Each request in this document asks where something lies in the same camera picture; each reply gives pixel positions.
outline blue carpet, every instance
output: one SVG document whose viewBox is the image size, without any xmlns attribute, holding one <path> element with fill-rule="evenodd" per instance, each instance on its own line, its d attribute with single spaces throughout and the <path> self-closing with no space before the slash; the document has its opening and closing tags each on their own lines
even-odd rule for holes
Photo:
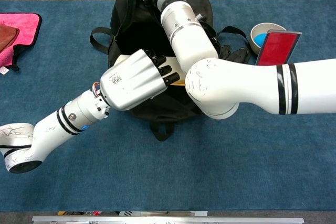
<svg viewBox="0 0 336 224">
<path fill-rule="evenodd" d="M 36 124 L 99 81 L 107 57 L 89 37 L 109 26 L 113 3 L 0 1 L 0 12 L 43 18 L 20 72 L 0 76 L 0 125 Z M 249 34 L 273 22 L 301 31 L 291 62 L 336 56 L 336 0 L 211 3 L 216 30 L 231 25 Z M 221 42 L 244 45 L 238 35 Z M 159 142 L 146 122 L 113 111 L 36 170 L 10 174 L 1 161 L 0 211 L 336 210 L 335 121 L 334 114 L 271 115 L 241 104 L 227 120 L 200 116 Z"/>
</svg>

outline blue object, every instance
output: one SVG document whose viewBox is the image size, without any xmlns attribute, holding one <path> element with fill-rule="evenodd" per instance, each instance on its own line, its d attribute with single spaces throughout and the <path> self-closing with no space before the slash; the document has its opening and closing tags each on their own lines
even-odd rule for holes
<svg viewBox="0 0 336 224">
<path fill-rule="evenodd" d="M 0 0 L 1 12 L 43 19 L 20 72 L 0 76 L 0 125 L 35 125 L 99 81 L 107 55 L 89 37 L 109 27 L 113 3 Z M 271 19 L 303 32 L 293 62 L 336 56 L 335 3 L 211 0 L 216 31 L 248 32 Z M 244 45 L 235 35 L 219 40 L 232 50 Z M 0 211 L 336 210 L 335 122 L 336 114 L 272 115 L 241 103 L 228 119 L 190 119 L 159 142 L 148 122 L 111 111 L 29 173 L 8 173 L 1 158 Z"/>
<path fill-rule="evenodd" d="M 266 38 L 266 33 L 263 34 L 258 34 L 255 38 L 254 38 L 254 42 L 259 46 L 262 47 L 264 41 Z"/>
</svg>

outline pink towel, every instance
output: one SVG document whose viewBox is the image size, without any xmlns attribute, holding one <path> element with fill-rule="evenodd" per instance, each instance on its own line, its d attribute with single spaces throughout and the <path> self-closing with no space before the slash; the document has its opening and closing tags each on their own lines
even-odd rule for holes
<svg viewBox="0 0 336 224">
<path fill-rule="evenodd" d="M 18 55 L 36 42 L 42 18 L 36 13 L 0 13 L 0 24 L 19 29 L 11 46 L 0 52 L 0 67 L 17 71 Z"/>
</svg>

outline white bowl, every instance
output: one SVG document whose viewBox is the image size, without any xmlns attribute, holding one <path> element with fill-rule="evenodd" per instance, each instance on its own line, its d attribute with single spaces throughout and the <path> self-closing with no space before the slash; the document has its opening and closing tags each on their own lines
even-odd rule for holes
<svg viewBox="0 0 336 224">
<path fill-rule="evenodd" d="M 261 50 L 261 47 L 259 47 L 256 42 L 254 41 L 254 38 L 259 35 L 259 34 L 266 34 L 268 32 L 268 30 L 283 30 L 283 31 L 286 31 L 285 28 L 283 28 L 282 26 L 280 25 L 277 25 L 277 24 L 274 24 L 274 23 L 260 23 L 256 26 L 254 26 L 251 30 L 251 33 L 250 33 L 250 45 L 251 45 L 251 48 L 252 48 L 252 51 L 258 55 L 260 50 Z"/>
</svg>

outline black backpack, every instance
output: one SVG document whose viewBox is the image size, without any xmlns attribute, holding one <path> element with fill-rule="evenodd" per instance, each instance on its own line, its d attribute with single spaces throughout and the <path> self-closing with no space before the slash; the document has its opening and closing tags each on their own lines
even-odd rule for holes
<svg viewBox="0 0 336 224">
<path fill-rule="evenodd" d="M 221 54 L 217 33 L 213 29 L 213 12 L 209 0 L 186 0 L 194 13 L 201 14 L 200 23 L 209 39 Z M 115 0 L 112 10 L 111 28 L 97 27 L 90 36 L 92 45 L 108 55 L 108 67 L 112 67 L 118 57 L 131 55 L 139 49 L 153 50 L 158 55 L 175 57 L 174 51 L 160 23 L 160 12 L 155 0 Z M 238 29 L 221 32 L 240 33 Z M 96 33 L 110 36 L 108 47 L 98 43 Z M 168 86 L 167 90 L 153 99 L 139 104 L 129 112 L 150 122 L 150 129 L 159 141 L 166 140 L 174 132 L 174 124 L 202 114 L 201 110 L 186 93 L 184 86 Z"/>
</svg>

